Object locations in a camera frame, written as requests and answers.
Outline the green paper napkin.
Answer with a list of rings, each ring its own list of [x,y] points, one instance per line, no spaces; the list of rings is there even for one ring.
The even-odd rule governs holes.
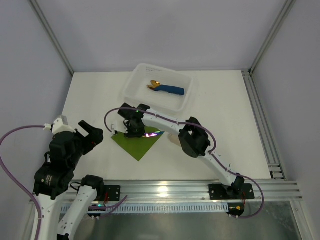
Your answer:
[[[145,127],[145,133],[160,131],[154,127]],[[162,135],[156,137],[127,138],[124,133],[114,134],[111,139],[136,161],[140,161]]]

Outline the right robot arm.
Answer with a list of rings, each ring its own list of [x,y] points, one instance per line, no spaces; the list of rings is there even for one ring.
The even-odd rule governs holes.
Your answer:
[[[145,127],[157,128],[161,131],[177,135],[182,151],[189,157],[203,162],[214,172],[226,195],[230,199],[244,199],[247,197],[244,186],[245,179],[238,173],[232,173],[231,166],[222,163],[214,154],[217,143],[213,140],[213,148],[206,128],[200,122],[190,117],[180,120],[167,115],[161,115],[149,106],[140,104],[137,108],[124,103],[117,112],[124,118],[124,126],[129,137],[140,137],[145,132]]]

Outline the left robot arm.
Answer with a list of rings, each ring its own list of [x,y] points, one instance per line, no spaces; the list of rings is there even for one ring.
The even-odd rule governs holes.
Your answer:
[[[89,206],[104,190],[101,177],[87,175],[81,180],[79,190],[71,207],[60,218],[63,201],[74,178],[74,171],[82,156],[102,143],[104,132],[85,121],[79,126],[86,132],[83,136],[68,125],[64,116],[58,117],[47,128],[53,134],[45,163],[36,172],[33,191],[37,215],[34,219],[32,238],[36,240],[72,240]]]

